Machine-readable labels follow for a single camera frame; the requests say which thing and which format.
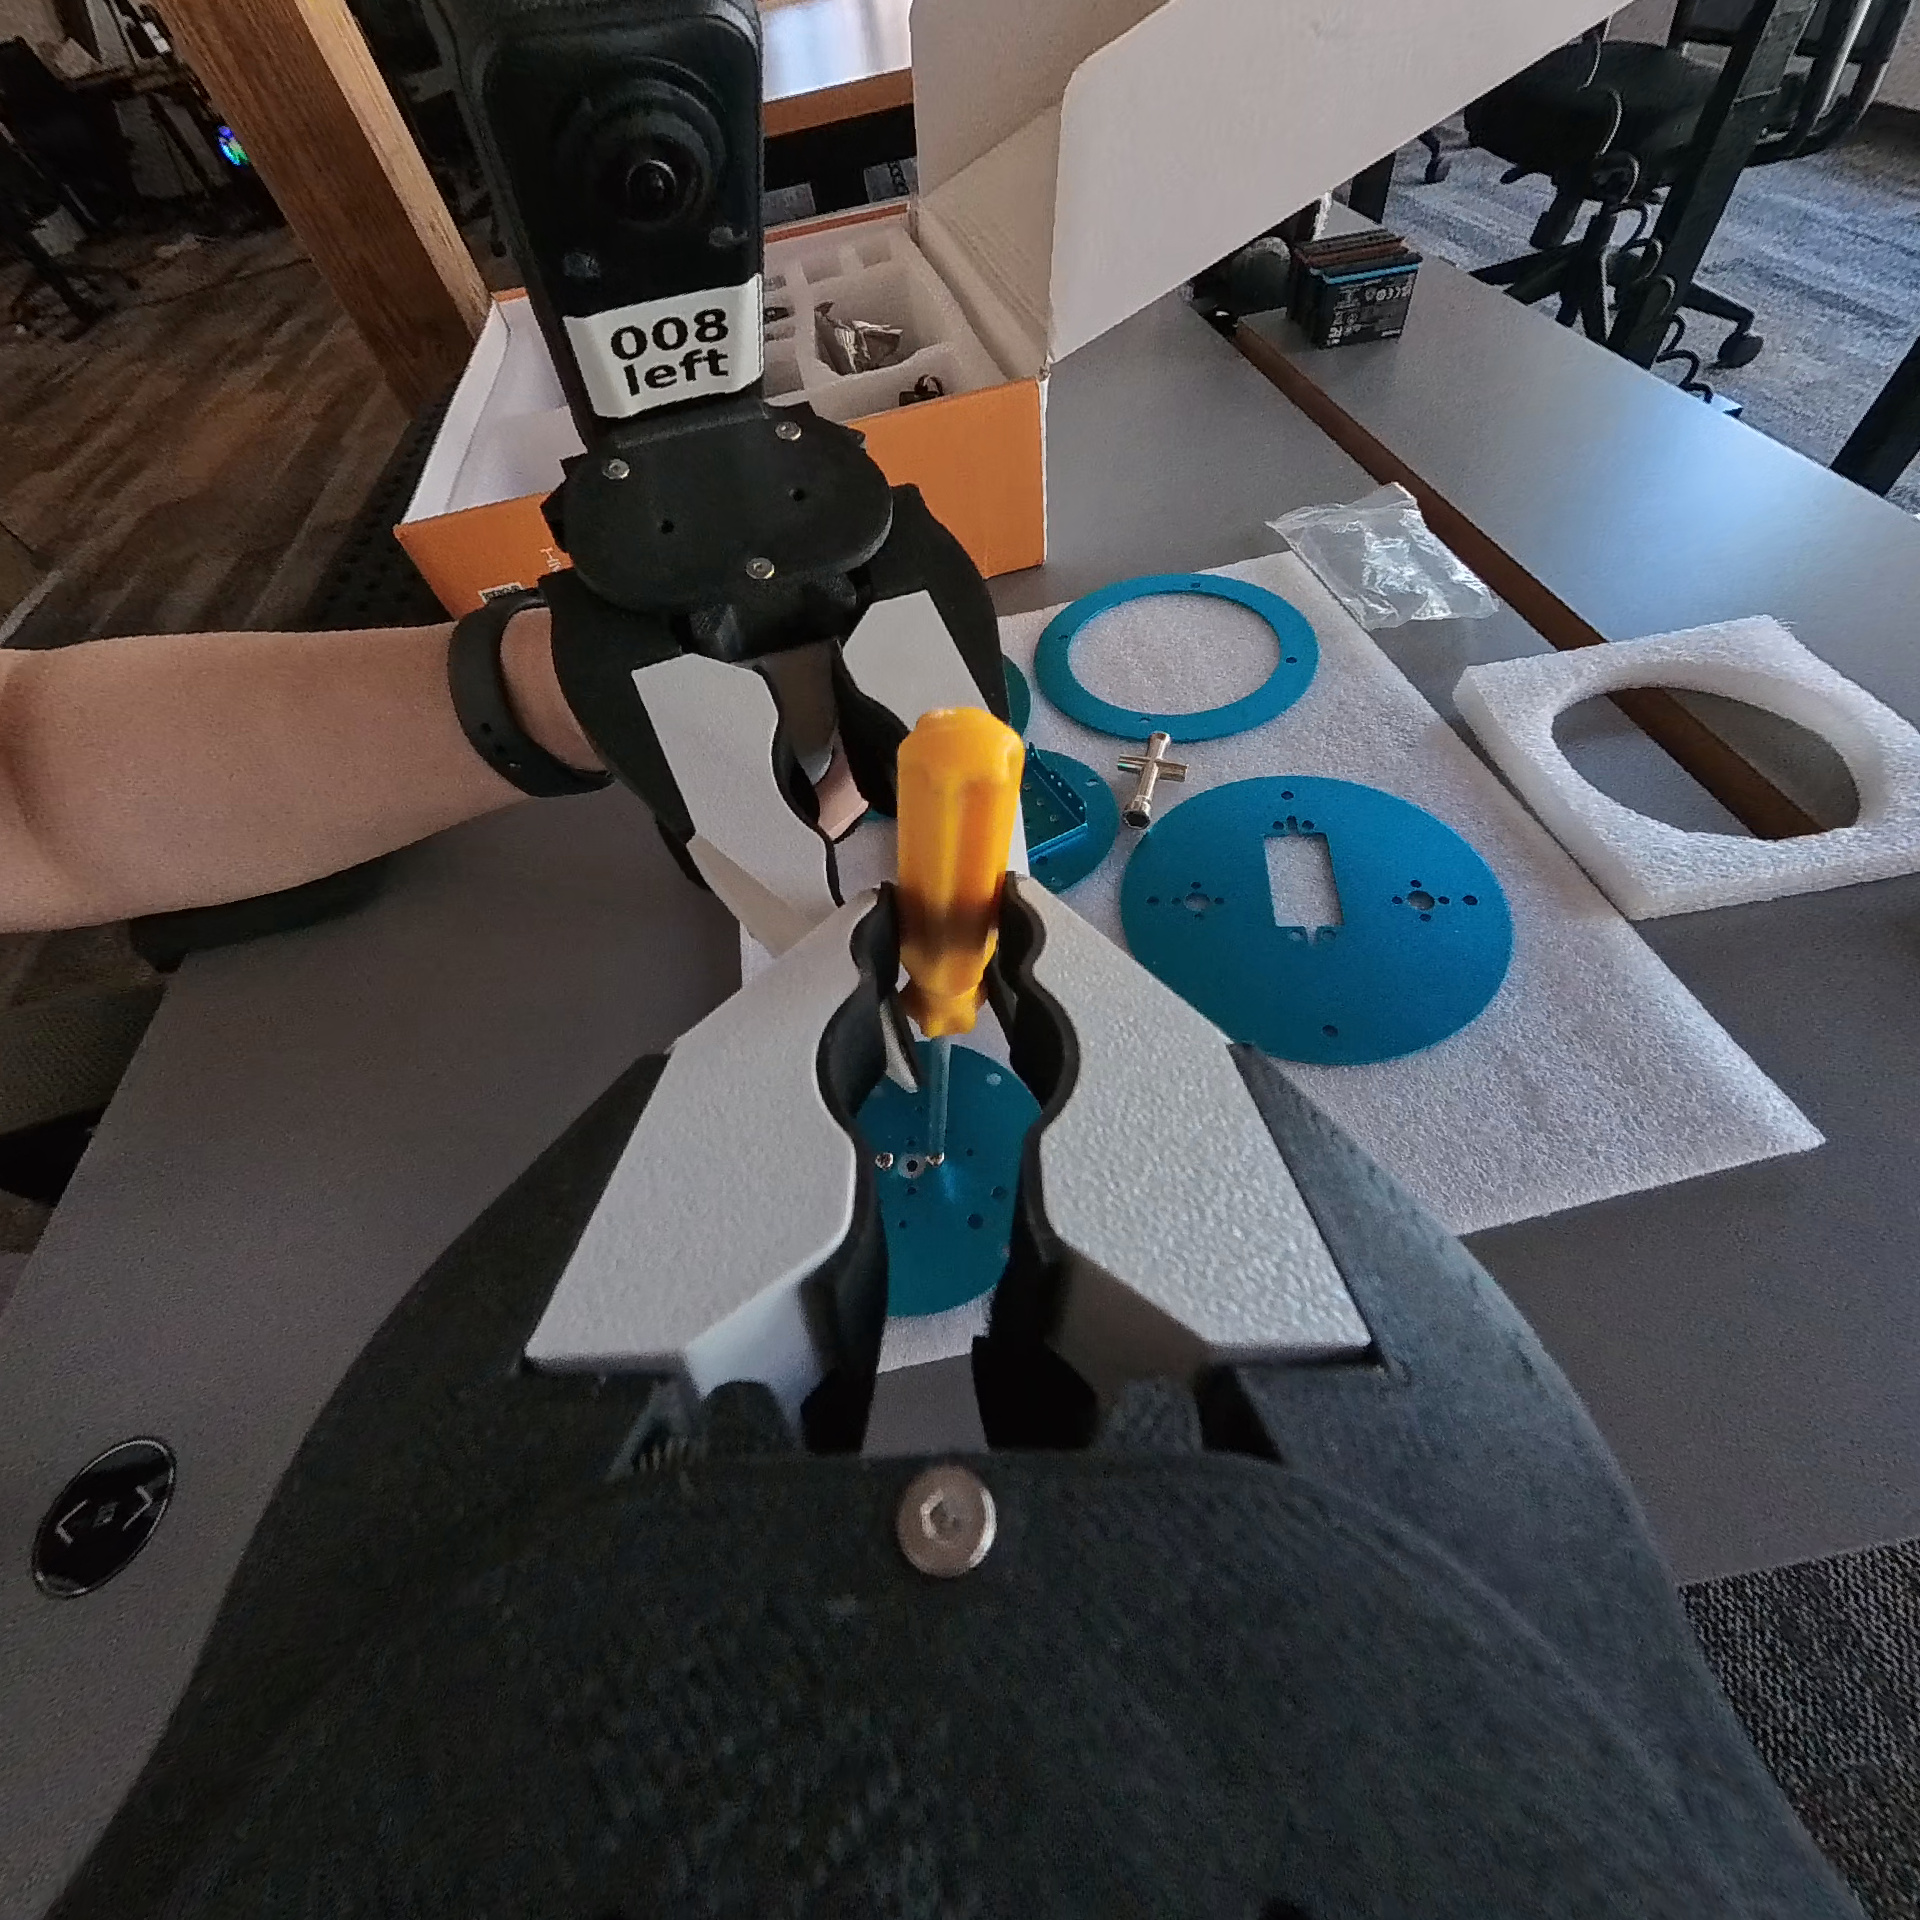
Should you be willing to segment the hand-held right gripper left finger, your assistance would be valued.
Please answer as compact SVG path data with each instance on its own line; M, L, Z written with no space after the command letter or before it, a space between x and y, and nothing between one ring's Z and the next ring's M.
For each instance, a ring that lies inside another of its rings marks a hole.
M897 973L894 894L868 890L673 1046L528 1363L867 1414L888 1262L856 1120L885 1076Z

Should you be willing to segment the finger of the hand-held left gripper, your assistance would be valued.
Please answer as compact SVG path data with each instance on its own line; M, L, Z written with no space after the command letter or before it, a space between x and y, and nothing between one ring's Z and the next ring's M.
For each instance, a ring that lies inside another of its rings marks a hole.
M809 823L777 779L780 706L756 667L682 654L632 679L689 808L693 871L781 956L842 906L833 844L867 811L848 756L830 752L824 819Z
M833 662L836 728L861 797L897 815L897 756L929 711L973 706L1005 719L993 602L932 595L873 602Z

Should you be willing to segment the yellow handled screwdriver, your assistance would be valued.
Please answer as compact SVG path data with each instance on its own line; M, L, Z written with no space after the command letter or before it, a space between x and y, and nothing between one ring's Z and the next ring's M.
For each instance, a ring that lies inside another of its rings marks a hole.
M925 711L897 759L900 1006L929 1045L929 1159L947 1151L950 1043L970 1034L1000 941L1024 743L993 711Z

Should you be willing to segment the small blue round plate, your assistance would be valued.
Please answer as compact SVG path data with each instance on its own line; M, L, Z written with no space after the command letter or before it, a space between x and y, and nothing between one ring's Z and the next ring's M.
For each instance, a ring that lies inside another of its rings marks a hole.
M1012 1068L966 1043L950 1045L939 1160L929 1151L922 1093L883 1076L860 1103L856 1130L875 1165L891 1318L970 1307L997 1286L1010 1255L1024 1139L1038 1115Z

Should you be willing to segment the person's left hand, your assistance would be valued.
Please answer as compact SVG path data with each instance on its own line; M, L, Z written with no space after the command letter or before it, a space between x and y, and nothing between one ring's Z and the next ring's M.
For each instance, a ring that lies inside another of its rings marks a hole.
M574 775L611 778L606 756L576 714L576 701L557 671L547 608L513 614L501 637L499 660L518 728Z

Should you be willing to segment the orange cardboard box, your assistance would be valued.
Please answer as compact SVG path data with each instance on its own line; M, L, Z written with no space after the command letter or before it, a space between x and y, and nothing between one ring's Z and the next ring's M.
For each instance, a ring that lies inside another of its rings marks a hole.
M914 4L918 192L770 237L766 394L861 431L980 574L1042 564L1065 357L1612 10ZM917 350L827 372L824 300Z

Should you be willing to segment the brown wooden table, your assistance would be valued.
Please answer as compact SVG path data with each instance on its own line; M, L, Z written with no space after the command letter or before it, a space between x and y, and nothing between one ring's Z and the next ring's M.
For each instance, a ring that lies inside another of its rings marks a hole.
M909 2L758 2L766 134L909 107L909 10Z

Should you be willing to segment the small metal parts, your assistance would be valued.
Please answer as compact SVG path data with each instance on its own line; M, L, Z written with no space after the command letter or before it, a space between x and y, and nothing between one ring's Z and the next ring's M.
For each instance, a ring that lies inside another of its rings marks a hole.
M827 372L838 378L897 367L917 350L905 326L860 317L827 300L811 309L811 341Z

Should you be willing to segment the large blue round plate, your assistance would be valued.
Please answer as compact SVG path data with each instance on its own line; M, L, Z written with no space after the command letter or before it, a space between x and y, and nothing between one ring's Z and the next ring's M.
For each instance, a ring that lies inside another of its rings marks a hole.
M1282 922L1266 847L1328 845L1339 922ZM1382 788L1274 775L1211 787L1148 828L1121 882L1124 941L1229 1039L1284 1063L1434 1046L1502 990L1513 922L1453 828Z

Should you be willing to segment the wooden pillar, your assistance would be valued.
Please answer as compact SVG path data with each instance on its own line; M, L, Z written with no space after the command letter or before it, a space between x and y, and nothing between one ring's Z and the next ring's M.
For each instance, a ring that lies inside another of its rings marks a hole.
M346 2L164 2L182 59L410 413L464 372L490 291Z

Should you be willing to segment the white foam sheet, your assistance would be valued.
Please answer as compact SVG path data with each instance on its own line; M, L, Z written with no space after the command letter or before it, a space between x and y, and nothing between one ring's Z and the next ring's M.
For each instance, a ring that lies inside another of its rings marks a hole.
M1178 747L1173 804L1246 778L1334 778L1456 830L1512 917L1504 986L1393 1063L1284 1063L1291 1080L1453 1232L1678 1184L1822 1142L1573 856L1290 554L1222 567L1300 611L1318 666L1281 718Z

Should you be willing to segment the clear plastic bag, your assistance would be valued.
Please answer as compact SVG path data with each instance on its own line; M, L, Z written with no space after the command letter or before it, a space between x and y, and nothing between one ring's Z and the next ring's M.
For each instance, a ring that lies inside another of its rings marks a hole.
M1499 611L1485 580L1434 532L1404 484L1284 511L1266 526L1369 634Z

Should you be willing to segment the black rounded object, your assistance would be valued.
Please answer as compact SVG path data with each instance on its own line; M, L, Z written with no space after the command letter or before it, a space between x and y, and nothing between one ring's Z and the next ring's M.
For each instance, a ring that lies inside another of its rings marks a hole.
M1274 234L1222 256L1192 282L1192 301L1225 331L1248 315L1286 311L1291 298L1291 244Z

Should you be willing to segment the blue disc with bracket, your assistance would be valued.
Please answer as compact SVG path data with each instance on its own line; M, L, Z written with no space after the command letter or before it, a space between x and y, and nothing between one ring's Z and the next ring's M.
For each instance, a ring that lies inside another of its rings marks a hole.
M1093 766L1029 747L1021 778L1027 866L1061 895L1093 875L1114 850L1121 811L1109 779Z

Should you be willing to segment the white foam frame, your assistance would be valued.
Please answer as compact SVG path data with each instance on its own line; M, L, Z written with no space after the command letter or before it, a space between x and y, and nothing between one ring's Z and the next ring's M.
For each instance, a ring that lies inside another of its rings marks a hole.
M1689 688L1822 736L1853 775L1851 826L1764 840L1684 831L1603 795L1560 749L1563 709ZM1633 922L1809 895L1918 874L1918 734L1769 614L1467 667L1453 691L1480 746Z

